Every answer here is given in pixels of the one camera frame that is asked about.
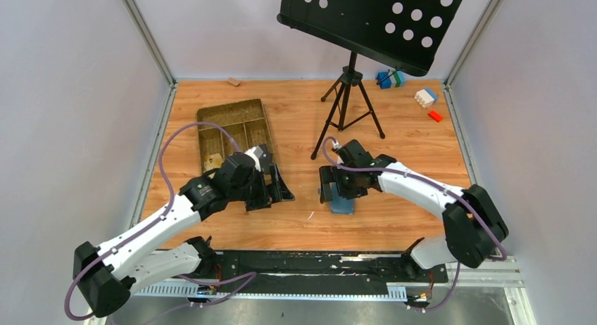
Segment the black music stand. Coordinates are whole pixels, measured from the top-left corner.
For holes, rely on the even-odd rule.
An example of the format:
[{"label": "black music stand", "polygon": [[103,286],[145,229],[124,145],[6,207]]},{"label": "black music stand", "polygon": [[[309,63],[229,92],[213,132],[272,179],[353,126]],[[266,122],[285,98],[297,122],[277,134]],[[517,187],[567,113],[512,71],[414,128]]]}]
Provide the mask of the black music stand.
[{"label": "black music stand", "polygon": [[[351,52],[351,59],[348,62],[348,66],[344,66],[342,68],[342,75],[340,75],[338,80],[336,80],[332,87],[330,87],[327,93],[321,98],[321,101],[324,102],[327,96],[329,96],[332,93],[332,91],[336,89],[338,84],[342,83],[342,85],[340,86],[340,90],[338,91],[338,94],[336,94],[336,100],[332,105],[332,109],[330,110],[329,115],[327,116],[327,120],[325,120],[325,125],[323,126],[323,130],[321,131],[321,135],[319,136],[319,140],[317,142],[317,145],[315,146],[315,150],[313,151],[313,154],[311,154],[311,160],[314,160],[317,157],[319,147],[321,146],[323,138],[325,137],[325,133],[327,132],[327,128],[330,125],[338,128],[338,130],[341,132],[346,128],[350,127],[351,125],[357,123],[357,121],[359,121],[360,119],[363,119],[365,116],[371,114],[371,116],[373,116],[373,121],[377,126],[377,130],[379,131],[379,137],[381,137],[382,139],[386,138],[386,134],[384,134],[384,132],[382,131],[382,126],[379,124],[377,115],[375,115],[375,110],[373,110],[373,106],[371,106],[369,96],[367,95],[365,87],[363,86],[363,74],[361,72],[355,71],[354,69],[356,64],[356,56],[357,54],[355,52]],[[351,123],[345,126],[344,119],[346,118],[348,99],[351,95],[351,87],[354,86],[358,86],[358,88],[360,88],[360,92],[363,93],[363,98],[365,98],[365,102],[367,103],[369,111],[357,117],[355,120],[353,120]],[[338,124],[335,124],[332,122],[332,118],[334,117],[334,113],[336,112],[336,108],[340,103],[340,98],[342,97],[342,95],[344,95],[344,97],[342,98],[342,108],[340,108],[340,121],[338,122]]]},{"label": "black music stand", "polygon": [[[342,83],[311,159],[317,157],[330,125],[344,130],[371,114],[379,136],[382,139],[385,137],[361,82],[363,75],[354,70],[357,54],[409,75],[426,75],[461,1],[282,0],[277,16],[280,23],[351,51],[350,63],[322,97],[322,101],[325,101],[332,90]],[[357,85],[369,111],[344,125],[350,89]],[[335,124],[332,117],[342,96],[340,121]]]}]

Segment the tripod stand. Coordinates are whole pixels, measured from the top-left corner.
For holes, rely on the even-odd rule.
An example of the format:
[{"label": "tripod stand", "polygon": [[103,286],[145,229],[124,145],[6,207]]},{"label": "tripod stand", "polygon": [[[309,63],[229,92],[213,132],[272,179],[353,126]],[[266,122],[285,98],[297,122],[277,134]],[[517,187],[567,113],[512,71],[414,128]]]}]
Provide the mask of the tripod stand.
[{"label": "tripod stand", "polygon": [[[386,134],[384,134],[384,132],[382,131],[382,126],[379,124],[379,121],[377,120],[377,116],[375,115],[373,106],[371,106],[371,101],[369,101],[369,96],[367,96],[367,92],[365,91],[365,87],[363,86],[363,74],[354,70],[354,67],[356,65],[356,56],[357,54],[355,52],[351,52],[351,59],[348,62],[348,66],[344,66],[342,68],[342,75],[340,75],[338,80],[336,80],[332,87],[330,87],[327,93],[321,98],[321,101],[324,102],[325,99],[332,93],[332,91],[336,89],[336,86],[342,83],[342,85],[340,86],[340,90],[336,95],[336,100],[332,105],[332,110],[329,112],[327,120],[325,120],[325,125],[323,126],[323,130],[321,131],[321,135],[319,136],[319,140],[317,142],[317,145],[315,146],[315,150],[313,151],[313,154],[311,154],[311,160],[314,160],[317,157],[318,150],[321,147],[321,143],[323,141],[323,138],[325,137],[327,128],[330,125],[338,128],[338,130],[342,132],[346,128],[357,123],[360,119],[371,114],[371,116],[373,116],[373,121],[377,126],[377,130],[379,131],[379,137],[381,137],[382,139],[386,138]],[[344,119],[346,118],[346,109],[348,108],[348,98],[351,95],[351,87],[354,86],[358,86],[358,88],[360,88],[360,92],[363,93],[363,98],[365,98],[365,102],[367,103],[369,111],[357,117],[354,121],[348,123],[347,125],[344,125]],[[342,98],[342,108],[340,108],[340,122],[338,122],[338,124],[335,124],[332,122],[332,117],[334,117],[336,107],[338,107],[342,95],[344,95],[344,97]]]}]

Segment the tripod leg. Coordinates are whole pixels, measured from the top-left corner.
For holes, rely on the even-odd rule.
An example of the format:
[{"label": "tripod leg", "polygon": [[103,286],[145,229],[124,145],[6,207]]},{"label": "tripod leg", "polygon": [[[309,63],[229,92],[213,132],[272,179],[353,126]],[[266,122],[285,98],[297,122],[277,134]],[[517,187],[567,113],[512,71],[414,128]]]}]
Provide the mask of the tripod leg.
[{"label": "tripod leg", "polygon": [[367,96],[367,92],[365,91],[365,87],[363,86],[362,82],[358,83],[358,88],[360,88],[360,92],[363,93],[363,98],[365,98],[367,107],[369,107],[371,116],[373,116],[373,121],[375,122],[375,125],[377,126],[377,130],[379,131],[379,137],[381,137],[382,139],[385,139],[386,134],[384,134],[384,131],[382,130],[382,126],[379,124],[379,121],[377,120],[377,115],[375,115],[375,110],[373,110],[373,106],[371,106],[371,101],[369,101],[369,96]]},{"label": "tripod leg", "polygon": [[336,86],[338,86],[341,79],[342,79],[342,75],[340,75],[338,80],[336,80],[336,82],[334,82],[334,84],[327,90],[327,93],[321,97],[321,102],[325,102],[325,99],[327,98],[327,96],[330,95],[334,89],[336,89]]},{"label": "tripod leg", "polygon": [[321,135],[319,136],[317,145],[315,145],[315,150],[313,151],[313,154],[311,154],[311,160],[314,160],[317,157],[317,152],[319,151],[319,147],[321,147],[321,143],[323,141],[323,138],[325,137],[325,133],[327,132],[327,128],[329,127],[329,123],[332,121],[332,118],[334,117],[334,112],[336,111],[336,107],[338,107],[338,103],[340,103],[340,98],[342,97],[342,93],[344,92],[344,87],[346,87],[345,84],[342,84],[340,86],[338,95],[336,95],[336,100],[334,100],[334,104],[332,105],[332,110],[329,112],[327,120],[325,120],[325,125],[323,126],[323,130],[321,131]]},{"label": "tripod leg", "polygon": [[344,88],[344,96],[342,97],[342,108],[340,108],[340,122],[338,122],[338,130],[344,130],[344,119],[346,118],[346,109],[348,108],[348,97],[351,95],[351,84],[346,84]]}]

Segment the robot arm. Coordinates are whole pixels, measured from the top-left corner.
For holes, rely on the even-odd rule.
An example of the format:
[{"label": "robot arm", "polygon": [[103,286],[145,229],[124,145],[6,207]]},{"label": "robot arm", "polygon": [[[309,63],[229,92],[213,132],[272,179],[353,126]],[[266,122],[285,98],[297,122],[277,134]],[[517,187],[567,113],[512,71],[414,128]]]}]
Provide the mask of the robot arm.
[{"label": "robot arm", "polygon": [[[347,167],[384,168],[398,170],[404,175],[386,171],[352,172],[333,166],[321,167],[320,202],[332,199],[329,184],[335,182],[341,197],[358,198],[367,195],[367,189],[373,188],[405,198],[444,221],[444,235],[421,238],[405,251],[404,259],[412,265],[407,271],[413,276],[421,269],[430,269],[447,262],[459,261],[471,268],[478,267],[496,248],[479,222],[469,215],[470,212],[461,202],[447,195],[448,191],[466,200],[500,242],[508,235],[508,228],[489,194],[476,184],[469,189],[443,184],[408,169],[387,155],[373,158],[356,140],[342,147],[337,146],[335,152]],[[433,182],[444,190],[439,191],[426,182]]]},{"label": "robot arm", "polygon": [[[79,290],[96,317],[105,317],[122,307],[131,294],[180,274],[208,274],[215,265],[215,252],[208,240],[195,237],[178,248],[152,254],[174,235],[222,211],[232,201],[244,201],[247,211],[271,208],[273,203],[294,200],[266,145],[245,153],[234,153],[220,168],[191,179],[168,204],[125,233],[94,247],[89,242],[75,250],[73,277],[96,258],[111,253],[78,283]],[[140,233],[124,247],[122,240]]]}]

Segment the blue object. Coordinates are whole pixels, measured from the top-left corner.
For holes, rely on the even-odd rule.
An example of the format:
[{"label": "blue object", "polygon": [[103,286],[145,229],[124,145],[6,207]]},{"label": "blue object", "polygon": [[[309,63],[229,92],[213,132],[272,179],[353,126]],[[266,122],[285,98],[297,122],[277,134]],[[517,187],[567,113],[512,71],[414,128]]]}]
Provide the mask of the blue object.
[{"label": "blue object", "polygon": [[391,87],[391,80],[388,76],[388,72],[379,72],[377,73],[377,77],[375,78],[377,81],[383,80],[379,84],[379,88],[386,89]]},{"label": "blue object", "polygon": [[335,183],[332,183],[332,202],[329,206],[332,209],[332,214],[336,215],[354,215],[354,199],[347,200],[338,194],[338,188]]},{"label": "blue object", "polygon": [[426,88],[425,91],[429,93],[429,95],[433,98],[433,103],[437,102],[437,95],[429,88]]},{"label": "blue object", "polygon": [[377,81],[382,82],[379,83],[379,88],[381,89],[388,89],[394,87],[404,87],[406,84],[406,77],[404,77],[404,73],[397,70],[392,75],[388,77],[388,72],[379,72],[375,78]]}]

